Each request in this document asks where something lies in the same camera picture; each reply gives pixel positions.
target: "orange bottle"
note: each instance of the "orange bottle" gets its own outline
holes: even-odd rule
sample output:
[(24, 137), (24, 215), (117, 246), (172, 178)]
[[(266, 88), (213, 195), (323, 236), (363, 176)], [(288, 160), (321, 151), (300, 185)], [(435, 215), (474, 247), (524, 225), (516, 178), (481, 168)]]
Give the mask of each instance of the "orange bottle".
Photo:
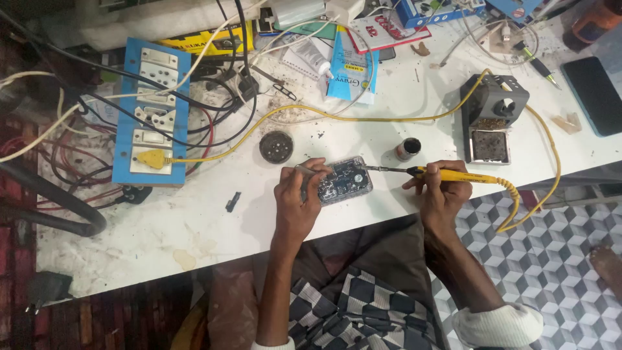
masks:
[(564, 44), (574, 51), (581, 51), (620, 22), (622, 0), (599, 0), (572, 25), (571, 31), (564, 34)]

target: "yellow soldering iron handle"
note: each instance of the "yellow soldering iron handle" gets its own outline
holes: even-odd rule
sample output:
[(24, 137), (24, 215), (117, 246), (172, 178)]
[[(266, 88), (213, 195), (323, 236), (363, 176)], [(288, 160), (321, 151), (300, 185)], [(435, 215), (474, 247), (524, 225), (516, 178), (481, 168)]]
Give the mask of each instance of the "yellow soldering iron handle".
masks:
[[(426, 167), (418, 166), (416, 168), (417, 170), (423, 171), (423, 173), (417, 174), (416, 178), (422, 179), (427, 170)], [(454, 171), (454, 170), (449, 170), (449, 169), (440, 170), (440, 179), (441, 181), (466, 181), (466, 182), (479, 182), (482, 184), (496, 184), (497, 183), (497, 178), (494, 176), (461, 173), (460, 171)]]

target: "man's left hand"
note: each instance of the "man's left hand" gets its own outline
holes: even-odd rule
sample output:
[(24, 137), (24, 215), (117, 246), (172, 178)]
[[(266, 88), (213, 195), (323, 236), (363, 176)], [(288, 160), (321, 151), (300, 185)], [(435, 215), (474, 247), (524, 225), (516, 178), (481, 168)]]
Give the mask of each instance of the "man's left hand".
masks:
[(281, 181), (274, 188), (276, 231), (271, 250), (277, 250), (293, 258), (311, 232), (322, 208), (317, 188), (320, 180), (332, 172), (331, 168), (324, 165), (325, 161), (325, 158), (311, 158), (301, 164), (318, 172), (309, 179), (307, 199), (304, 202), (300, 200), (300, 187), (304, 175), (294, 168), (281, 169)]

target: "checkered shorts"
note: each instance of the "checkered shorts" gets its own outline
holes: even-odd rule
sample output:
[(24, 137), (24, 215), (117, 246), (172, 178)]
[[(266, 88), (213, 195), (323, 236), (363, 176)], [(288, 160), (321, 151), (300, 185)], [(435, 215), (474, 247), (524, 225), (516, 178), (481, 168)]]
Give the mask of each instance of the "checkered shorts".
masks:
[(297, 350), (438, 350), (433, 317), (418, 301), (355, 267), (337, 305), (302, 278), (289, 295), (289, 336)]

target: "bare foot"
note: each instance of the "bare foot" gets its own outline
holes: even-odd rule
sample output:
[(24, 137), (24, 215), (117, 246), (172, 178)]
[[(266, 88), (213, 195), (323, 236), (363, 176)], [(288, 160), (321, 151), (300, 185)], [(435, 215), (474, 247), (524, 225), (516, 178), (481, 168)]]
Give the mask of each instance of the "bare foot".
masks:
[(592, 249), (590, 261), (618, 301), (622, 301), (622, 259), (611, 248), (599, 245)]

